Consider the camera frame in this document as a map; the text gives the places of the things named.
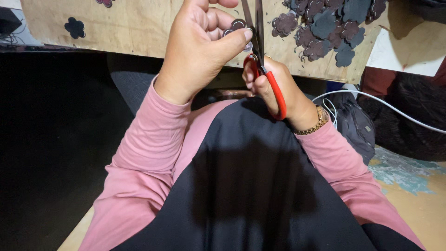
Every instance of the fingernail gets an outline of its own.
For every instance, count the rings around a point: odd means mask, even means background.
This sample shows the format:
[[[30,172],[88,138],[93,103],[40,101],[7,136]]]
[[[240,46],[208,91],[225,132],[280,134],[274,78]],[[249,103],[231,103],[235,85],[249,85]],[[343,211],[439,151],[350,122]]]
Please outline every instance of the fingernail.
[[[246,41],[250,41],[251,40],[251,38],[252,38],[252,31],[250,29],[246,29],[246,31],[245,31],[245,38],[246,38]]]

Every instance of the hand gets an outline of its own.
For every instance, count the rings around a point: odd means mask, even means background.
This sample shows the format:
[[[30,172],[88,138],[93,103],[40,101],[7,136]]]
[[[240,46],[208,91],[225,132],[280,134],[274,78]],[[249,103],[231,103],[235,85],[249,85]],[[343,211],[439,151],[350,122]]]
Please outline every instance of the hand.
[[[184,0],[170,29],[164,63],[154,86],[158,95],[171,103],[187,103],[252,38],[249,29],[221,38],[235,18],[209,8],[209,3],[234,8],[238,0]]]
[[[254,72],[251,69],[252,61],[245,66],[242,78],[246,87],[260,95],[265,101],[271,114],[278,114],[276,97],[266,76],[260,76],[254,81]],[[316,105],[309,100],[294,82],[286,65],[276,62],[268,57],[265,58],[266,70],[272,71],[274,78],[282,91],[286,103],[286,118],[296,130],[307,130],[315,126],[319,121]]]

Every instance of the scissor blade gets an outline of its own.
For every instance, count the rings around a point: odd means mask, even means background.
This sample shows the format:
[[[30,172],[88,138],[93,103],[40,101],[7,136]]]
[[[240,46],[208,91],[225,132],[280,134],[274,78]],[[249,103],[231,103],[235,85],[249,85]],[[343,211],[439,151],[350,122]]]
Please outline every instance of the scissor blade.
[[[249,11],[249,5],[247,0],[242,0],[243,14],[245,15],[246,26],[248,28],[255,28],[252,22],[251,12]]]
[[[264,41],[263,41],[263,4],[262,0],[256,0],[256,34],[257,34],[257,43],[258,43],[258,50],[259,55],[257,57],[259,58],[259,62],[261,65],[263,65],[264,61]]]

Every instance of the shirt sleeve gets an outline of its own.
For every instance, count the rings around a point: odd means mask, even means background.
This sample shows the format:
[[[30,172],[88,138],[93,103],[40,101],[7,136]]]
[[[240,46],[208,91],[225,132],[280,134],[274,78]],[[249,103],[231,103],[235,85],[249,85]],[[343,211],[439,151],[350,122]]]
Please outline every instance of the shirt sleeve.
[[[165,101],[152,83],[105,167],[104,191],[93,204],[95,214],[79,250],[110,250],[155,218],[173,184],[189,113],[190,103]]]
[[[331,122],[308,135],[296,135],[313,166],[330,183],[359,224],[387,226],[424,248],[381,192],[363,159]]]

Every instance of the scissors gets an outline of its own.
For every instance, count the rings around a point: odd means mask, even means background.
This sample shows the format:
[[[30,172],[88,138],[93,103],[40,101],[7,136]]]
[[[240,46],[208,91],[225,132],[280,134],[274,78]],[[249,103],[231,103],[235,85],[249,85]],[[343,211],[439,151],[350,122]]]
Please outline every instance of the scissors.
[[[267,71],[263,66],[264,63],[264,37],[263,37],[263,6],[262,0],[256,0],[256,26],[252,23],[251,12],[247,0],[242,0],[243,13],[245,15],[245,21],[247,28],[252,30],[252,53],[245,58],[243,62],[243,68],[245,65],[252,61],[251,69],[254,72],[254,80],[261,75],[265,75],[271,84],[274,96],[277,100],[277,106],[279,107],[278,114],[271,114],[276,120],[283,120],[286,117],[286,105],[279,85],[277,85],[276,79],[272,72]]]

